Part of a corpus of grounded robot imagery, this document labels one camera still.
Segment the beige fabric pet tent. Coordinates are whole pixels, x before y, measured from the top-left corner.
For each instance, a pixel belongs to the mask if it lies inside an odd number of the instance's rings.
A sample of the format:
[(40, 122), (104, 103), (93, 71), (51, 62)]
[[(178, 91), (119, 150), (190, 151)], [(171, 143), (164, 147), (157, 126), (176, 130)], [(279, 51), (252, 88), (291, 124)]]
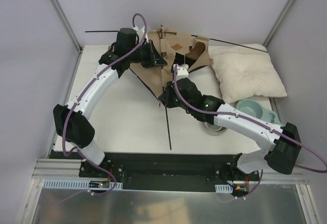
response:
[(212, 65), (209, 57), (209, 38), (193, 37), (191, 34), (177, 32), (177, 35), (165, 34), (170, 29), (151, 30), (148, 39), (152, 40), (156, 50), (168, 63), (164, 67), (143, 68), (140, 64), (131, 64), (130, 70), (142, 81), (150, 92), (158, 98), (167, 85), (173, 80), (171, 68), (174, 64), (189, 66), (188, 72), (193, 72)]

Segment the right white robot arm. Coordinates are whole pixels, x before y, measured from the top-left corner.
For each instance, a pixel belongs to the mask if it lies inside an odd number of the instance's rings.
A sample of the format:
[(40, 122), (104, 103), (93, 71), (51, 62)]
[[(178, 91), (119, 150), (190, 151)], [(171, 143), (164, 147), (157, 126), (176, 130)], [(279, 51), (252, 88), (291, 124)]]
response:
[(188, 78), (169, 84), (159, 100), (168, 108), (180, 107), (200, 122), (233, 130), (256, 142), (260, 148), (252, 153), (237, 154), (230, 167), (230, 175), (242, 180), (256, 170), (271, 168), (290, 175), (301, 147), (292, 142), (300, 141), (298, 129), (291, 123), (284, 126), (265, 122), (235, 109), (223, 100), (202, 94)]

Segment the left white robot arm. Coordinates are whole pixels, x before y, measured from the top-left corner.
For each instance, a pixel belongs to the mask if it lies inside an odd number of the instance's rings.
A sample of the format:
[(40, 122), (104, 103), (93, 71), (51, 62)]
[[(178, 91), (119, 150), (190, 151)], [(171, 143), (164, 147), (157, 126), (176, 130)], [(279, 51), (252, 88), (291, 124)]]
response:
[(116, 41), (100, 57), (84, 87), (68, 103), (56, 105), (53, 109), (56, 132), (62, 142), (69, 142), (85, 160), (92, 162), (90, 171), (98, 178), (107, 174), (108, 165), (103, 162), (105, 154), (95, 141), (95, 129), (89, 119), (106, 90), (131, 64), (139, 64), (145, 69), (167, 65), (148, 38), (147, 27), (121, 28)]

